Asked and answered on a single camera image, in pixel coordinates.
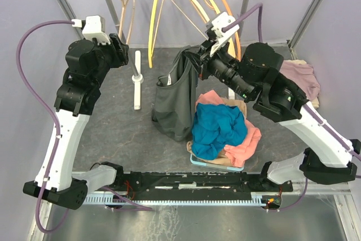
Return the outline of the orange plastic hanger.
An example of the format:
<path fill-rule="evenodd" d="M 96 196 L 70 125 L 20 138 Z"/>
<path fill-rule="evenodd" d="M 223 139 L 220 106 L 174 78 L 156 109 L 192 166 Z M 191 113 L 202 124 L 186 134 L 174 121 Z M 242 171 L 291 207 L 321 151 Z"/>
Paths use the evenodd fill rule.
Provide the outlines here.
<path fill-rule="evenodd" d="M 231 9 L 227 3 L 226 0 L 221 0 L 227 13 L 232 16 L 232 12 Z M 219 7 L 217 6 L 217 4 L 215 3 L 215 0 L 204 0 L 205 4 L 211 9 L 213 10 L 217 15 L 221 13 L 221 10 L 219 9 Z M 236 58 L 238 61 L 241 60 L 241 44 L 240 44 L 240 39 L 239 39 L 239 34 L 238 32 L 235 33 L 235 41 L 234 42 L 230 42 L 230 46 L 228 47 L 228 53 Z"/>

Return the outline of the dark grey t shirt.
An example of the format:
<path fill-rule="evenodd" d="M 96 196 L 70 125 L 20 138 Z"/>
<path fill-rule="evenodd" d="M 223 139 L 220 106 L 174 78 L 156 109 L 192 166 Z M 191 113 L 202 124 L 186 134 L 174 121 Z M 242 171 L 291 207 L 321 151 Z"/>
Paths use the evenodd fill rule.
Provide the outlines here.
<path fill-rule="evenodd" d="M 184 56 L 185 50 L 198 52 L 198 46 L 187 46 L 177 53 L 170 71 L 158 77 L 151 119 L 155 128 L 174 141 L 186 139 L 193 126 L 198 73 Z"/>

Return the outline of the pink t shirt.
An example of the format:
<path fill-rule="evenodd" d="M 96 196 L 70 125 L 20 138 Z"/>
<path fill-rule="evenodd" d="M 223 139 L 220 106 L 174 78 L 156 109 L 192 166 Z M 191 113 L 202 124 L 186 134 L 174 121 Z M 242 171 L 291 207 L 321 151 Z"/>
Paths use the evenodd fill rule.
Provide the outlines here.
<path fill-rule="evenodd" d="M 260 130 L 246 119 L 242 100 L 221 98 L 214 90 L 201 94 L 187 151 L 219 165 L 241 168 L 256 151 Z"/>

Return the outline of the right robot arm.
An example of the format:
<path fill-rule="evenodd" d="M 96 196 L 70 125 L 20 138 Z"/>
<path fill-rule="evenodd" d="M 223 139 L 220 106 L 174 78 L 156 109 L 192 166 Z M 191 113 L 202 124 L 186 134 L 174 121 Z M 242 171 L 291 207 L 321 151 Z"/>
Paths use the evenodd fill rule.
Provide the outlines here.
<path fill-rule="evenodd" d="M 213 41 L 205 41 L 198 52 L 186 56 L 201 80 L 209 76 L 243 98 L 254 102 L 253 109 L 280 124 L 307 144 L 299 155 L 262 168 L 259 185 L 271 191 L 294 179 L 307 178 L 321 185 L 351 182 L 358 178 L 360 141 L 349 140 L 332 128 L 315 110 L 306 94 L 280 73 L 284 58 L 266 43 L 249 45 L 241 60 L 233 58 L 228 47 L 212 52 Z"/>

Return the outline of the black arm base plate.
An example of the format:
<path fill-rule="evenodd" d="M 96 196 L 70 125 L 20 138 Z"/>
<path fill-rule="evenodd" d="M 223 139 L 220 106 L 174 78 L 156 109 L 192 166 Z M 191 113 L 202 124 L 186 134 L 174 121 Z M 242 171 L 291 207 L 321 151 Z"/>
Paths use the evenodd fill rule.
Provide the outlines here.
<path fill-rule="evenodd" d="M 131 199 L 140 196 L 152 196 L 159 199 L 164 196 L 186 197 L 198 195 L 228 195 L 228 194 L 251 194 L 253 192 L 271 192 L 278 194 L 282 188 L 291 190 L 292 182 L 286 181 L 278 185 L 269 181 L 261 174 L 249 174 L 244 172 L 225 172 L 220 177 L 186 177 L 185 180 L 171 175 L 165 176 L 165 172 L 129 172 L 122 175 L 119 182 L 109 186 L 117 193 L 129 192 Z"/>

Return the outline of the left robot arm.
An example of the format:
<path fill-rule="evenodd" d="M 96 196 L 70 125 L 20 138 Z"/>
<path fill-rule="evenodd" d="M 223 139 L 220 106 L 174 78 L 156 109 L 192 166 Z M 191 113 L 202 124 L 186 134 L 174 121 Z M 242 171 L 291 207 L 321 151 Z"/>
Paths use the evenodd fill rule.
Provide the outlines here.
<path fill-rule="evenodd" d="M 81 174 L 73 174 L 72 169 L 81 135 L 101 95 L 100 87 L 110 69 L 127 65 L 128 50 L 114 33 L 105 41 L 93 37 L 69 45 L 68 68 L 54 103 L 59 124 L 53 129 L 36 178 L 24 184 L 25 194 L 76 210 L 88 194 L 104 186 L 112 190 L 124 186 L 123 168 L 114 163 L 103 162 Z"/>

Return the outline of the yellow plastic hanger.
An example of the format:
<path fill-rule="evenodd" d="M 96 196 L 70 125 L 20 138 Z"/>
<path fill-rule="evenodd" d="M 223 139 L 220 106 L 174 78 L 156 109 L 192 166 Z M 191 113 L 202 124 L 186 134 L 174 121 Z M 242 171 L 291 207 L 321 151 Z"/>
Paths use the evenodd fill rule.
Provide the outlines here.
<path fill-rule="evenodd" d="M 149 68 L 153 68 L 153 52 L 155 49 L 155 42 L 157 37 L 157 31 L 159 28 L 163 4 L 164 4 L 164 0 L 153 0 L 151 17 L 149 21 L 148 51 L 147 51 Z"/>

